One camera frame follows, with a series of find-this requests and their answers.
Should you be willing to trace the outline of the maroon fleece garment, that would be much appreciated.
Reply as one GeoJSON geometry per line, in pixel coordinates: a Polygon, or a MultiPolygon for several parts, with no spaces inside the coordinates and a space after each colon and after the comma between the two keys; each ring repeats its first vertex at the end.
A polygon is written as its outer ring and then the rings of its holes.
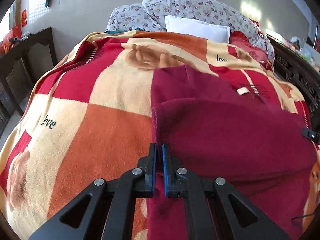
{"type": "Polygon", "coordinates": [[[280,226],[302,234],[317,157],[302,116],[188,65],[157,69],[151,85],[152,139],[183,167],[223,177],[280,226]]]}

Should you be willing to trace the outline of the red orange patterned blanket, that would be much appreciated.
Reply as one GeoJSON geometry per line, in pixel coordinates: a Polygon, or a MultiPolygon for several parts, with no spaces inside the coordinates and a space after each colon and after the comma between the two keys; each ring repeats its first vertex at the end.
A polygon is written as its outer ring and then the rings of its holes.
{"type": "MultiPolygon", "coordinates": [[[[311,126],[298,88],[235,45],[167,32],[91,33],[38,80],[1,150],[1,212],[21,239],[93,180],[116,179],[147,155],[154,72],[183,65],[229,81],[240,95],[278,103],[311,126]]],[[[302,233],[319,205],[319,145],[312,143],[309,195],[293,218],[302,233]]]]}

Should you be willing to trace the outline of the red embroidered pillow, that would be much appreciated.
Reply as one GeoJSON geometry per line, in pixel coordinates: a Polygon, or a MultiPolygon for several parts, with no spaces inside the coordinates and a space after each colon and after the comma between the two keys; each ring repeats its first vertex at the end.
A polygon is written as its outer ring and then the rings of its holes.
{"type": "Polygon", "coordinates": [[[255,61],[259,62],[266,70],[274,70],[273,62],[275,59],[275,52],[268,38],[261,38],[258,35],[258,41],[255,43],[258,46],[256,47],[250,43],[245,34],[240,31],[234,31],[230,35],[229,43],[249,53],[249,55],[251,55],[255,61]]]}

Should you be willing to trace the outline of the white pillow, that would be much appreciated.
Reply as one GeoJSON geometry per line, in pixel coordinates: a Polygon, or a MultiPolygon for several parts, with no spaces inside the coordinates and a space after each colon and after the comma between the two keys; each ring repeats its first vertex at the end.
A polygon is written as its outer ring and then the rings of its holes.
{"type": "Polygon", "coordinates": [[[229,43],[231,34],[231,29],[227,26],[176,16],[165,16],[165,26],[167,32],[192,35],[217,43],[229,43]]]}

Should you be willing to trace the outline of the teal cloth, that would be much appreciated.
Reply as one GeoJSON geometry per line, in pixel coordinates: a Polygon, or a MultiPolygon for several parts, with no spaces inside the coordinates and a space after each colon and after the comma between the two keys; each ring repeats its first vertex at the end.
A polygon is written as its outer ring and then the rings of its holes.
{"type": "Polygon", "coordinates": [[[113,30],[113,31],[105,31],[104,33],[105,34],[122,34],[122,33],[125,33],[125,32],[128,32],[128,31],[140,31],[141,29],[140,28],[136,28],[136,29],[129,29],[129,30],[113,30]]]}

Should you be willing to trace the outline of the red gift box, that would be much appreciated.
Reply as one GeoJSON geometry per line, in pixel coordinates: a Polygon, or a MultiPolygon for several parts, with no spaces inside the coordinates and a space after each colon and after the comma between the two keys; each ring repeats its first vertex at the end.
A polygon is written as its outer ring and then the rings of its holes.
{"type": "Polygon", "coordinates": [[[4,52],[7,53],[12,48],[13,40],[15,38],[21,38],[21,37],[22,37],[22,26],[20,24],[15,25],[13,28],[9,30],[9,32],[3,39],[4,52]]]}

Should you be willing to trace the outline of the floral quilt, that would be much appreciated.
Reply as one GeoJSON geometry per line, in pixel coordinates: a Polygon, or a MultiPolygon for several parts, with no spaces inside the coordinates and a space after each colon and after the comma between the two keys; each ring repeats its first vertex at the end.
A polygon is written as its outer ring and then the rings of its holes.
{"type": "Polygon", "coordinates": [[[231,32],[242,32],[251,45],[266,53],[270,61],[275,58],[274,48],[261,32],[257,22],[216,0],[142,0],[140,3],[122,5],[112,11],[106,31],[137,28],[145,31],[165,31],[167,15],[228,26],[231,32]]]}

